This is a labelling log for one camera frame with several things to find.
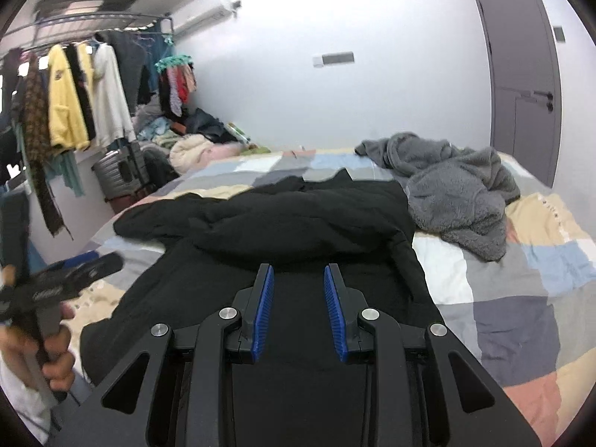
yellow sweatshirt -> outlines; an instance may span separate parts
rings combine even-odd
[[[89,137],[66,54],[60,45],[54,45],[48,57],[50,142],[59,149],[87,149]]]
[[[79,56],[80,69],[85,74],[85,87],[89,95],[89,104],[93,107],[93,64],[91,63],[91,55],[87,53],[86,43],[79,43],[76,46],[76,51]]]

silver screw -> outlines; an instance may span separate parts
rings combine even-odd
[[[233,307],[224,307],[221,311],[219,311],[219,317],[222,319],[234,319],[238,314]]]
[[[445,334],[447,334],[447,328],[436,322],[430,327],[430,332],[435,336],[445,336]]]
[[[156,325],[154,325],[153,328],[151,328],[151,334],[153,334],[153,336],[163,336],[164,334],[166,334],[168,332],[168,325],[167,324],[163,324],[163,322],[160,322]]]
[[[378,313],[378,311],[376,309],[373,309],[372,307],[369,307],[368,309],[362,311],[362,317],[364,319],[368,319],[369,321],[374,321],[375,319],[378,319],[379,316],[380,314]]]

human hand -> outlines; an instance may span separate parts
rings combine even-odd
[[[61,304],[60,308],[62,319],[74,318],[75,312],[70,306]],[[50,380],[52,390],[68,391],[75,380],[75,373],[73,372],[75,357],[68,351],[69,344],[70,330],[64,324],[60,325],[58,334],[48,336],[44,341],[46,351],[57,356],[55,361],[42,366],[42,373]],[[34,354],[38,347],[38,343],[20,328],[0,326],[0,352],[6,366],[27,387],[33,389],[35,384],[23,354]]]

finger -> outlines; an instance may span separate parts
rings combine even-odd
[[[75,373],[71,371],[65,378],[50,380],[50,388],[54,391],[69,391],[75,382]]]
[[[38,343],[16,326],[0,328],[0,349],[10,349],[18,353],[34,353]]]
[[[60,312],[62,319],[72,319],[75,316],[75,310],[66,303],[60,303]]]
[[[55,355],[65,353],[70,344],[70,329],[68,326],[61,324],[58,334],[48,336],[44,341],[45,350]]]
[[[69,351],[54,361],[53,363],[46,363],[42,368],[42,372],[46,378],[62,379],[66,378],[72,371],[75,365],[75,357]]]

triangular cutout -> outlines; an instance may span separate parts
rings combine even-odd
[[[451,363],[451,370],[455,377],[461,407],[464,412],[476,412],[495,404],[495,397],[459,353],[450,352],[449,363]]]
[[[102,406],[129,415],[134,413],[148,364],[149,354],[140,354],[101,399]]]

